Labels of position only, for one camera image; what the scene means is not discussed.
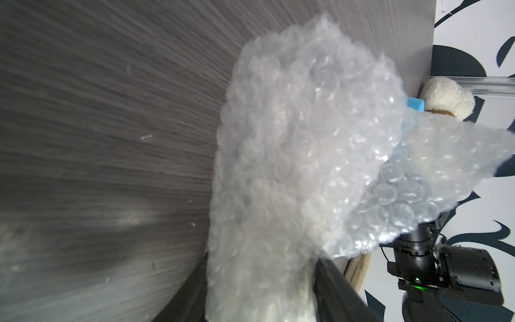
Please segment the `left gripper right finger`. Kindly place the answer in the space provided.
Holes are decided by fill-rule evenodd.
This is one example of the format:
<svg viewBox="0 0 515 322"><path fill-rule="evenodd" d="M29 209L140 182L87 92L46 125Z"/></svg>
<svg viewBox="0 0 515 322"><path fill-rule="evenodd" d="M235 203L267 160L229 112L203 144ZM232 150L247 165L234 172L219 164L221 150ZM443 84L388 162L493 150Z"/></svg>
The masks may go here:
<svg viewBox="0 0 515 322"><path fill-rule="evenodd" d="M316 263L314 278L317 321L373 322L380 320L352 289L332 260L320 258Z"/></svg>

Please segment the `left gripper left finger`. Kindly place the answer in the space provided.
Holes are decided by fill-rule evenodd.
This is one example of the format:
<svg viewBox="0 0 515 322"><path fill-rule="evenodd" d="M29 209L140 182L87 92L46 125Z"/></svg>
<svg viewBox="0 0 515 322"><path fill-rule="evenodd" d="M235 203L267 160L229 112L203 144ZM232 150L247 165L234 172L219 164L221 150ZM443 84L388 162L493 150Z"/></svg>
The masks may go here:
<svg viewBox="0 0 515 322"><path fill-rule="evenodd" d="M152 322L206 322L207 296L206 253L170 302Z"/></svg>

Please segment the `clear bubble wrap sheet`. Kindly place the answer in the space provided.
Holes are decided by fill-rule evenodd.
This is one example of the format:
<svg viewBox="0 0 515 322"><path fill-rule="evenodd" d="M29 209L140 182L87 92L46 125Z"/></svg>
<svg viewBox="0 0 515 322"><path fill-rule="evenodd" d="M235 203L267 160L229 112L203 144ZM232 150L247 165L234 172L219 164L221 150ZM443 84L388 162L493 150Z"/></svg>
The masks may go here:
<svg viewBox="0 0 515 322"><path fill-rule="evenodd" d="M323 256L435 220L514 154L514 135L410 109L394 63L318 16L248 42L217 130L206 318L255 321Z"/></svg>

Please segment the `blue tape dispenser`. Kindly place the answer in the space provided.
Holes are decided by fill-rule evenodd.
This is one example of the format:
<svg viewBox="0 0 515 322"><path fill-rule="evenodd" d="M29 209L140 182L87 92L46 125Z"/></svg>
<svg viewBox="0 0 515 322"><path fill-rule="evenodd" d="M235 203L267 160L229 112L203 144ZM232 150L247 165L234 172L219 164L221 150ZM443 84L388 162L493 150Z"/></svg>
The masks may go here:
<svg viewBox="0 0 515 322"><path fill-rule="evenodd" d="M414 127L418 114L425 111L425 102L422 99L409 97L407 99L407 107L410 111L404 117L402 131L408 131Z"/></svg>

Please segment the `white ribbed ceramic vase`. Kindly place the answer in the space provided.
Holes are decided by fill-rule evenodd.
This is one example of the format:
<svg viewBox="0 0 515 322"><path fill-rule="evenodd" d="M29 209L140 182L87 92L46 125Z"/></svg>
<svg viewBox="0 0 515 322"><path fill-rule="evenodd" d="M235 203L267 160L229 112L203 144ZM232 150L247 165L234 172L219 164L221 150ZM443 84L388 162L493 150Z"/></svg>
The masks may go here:
<svg viewBox="0 0 515 322"><path fill-rule="evenodd" d="M266 298L255 321L316 321L314 266L306 265Z"/></svg>

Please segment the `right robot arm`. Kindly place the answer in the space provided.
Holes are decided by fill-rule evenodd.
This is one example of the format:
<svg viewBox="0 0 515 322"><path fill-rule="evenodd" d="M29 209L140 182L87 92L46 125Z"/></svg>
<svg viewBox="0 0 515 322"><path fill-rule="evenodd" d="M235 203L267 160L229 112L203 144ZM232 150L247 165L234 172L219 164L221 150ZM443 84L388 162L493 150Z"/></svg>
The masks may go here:
<svg viewBox="0 0 515 322"><path fill-rule="evenodd" d="M450 246L442 235L450 212L423 223L392 243L394 260L387 271L405 292L405 321L458 321L445 307L448 300L488 307L504 304L502 284L490 254L483 249Z"/></svg>

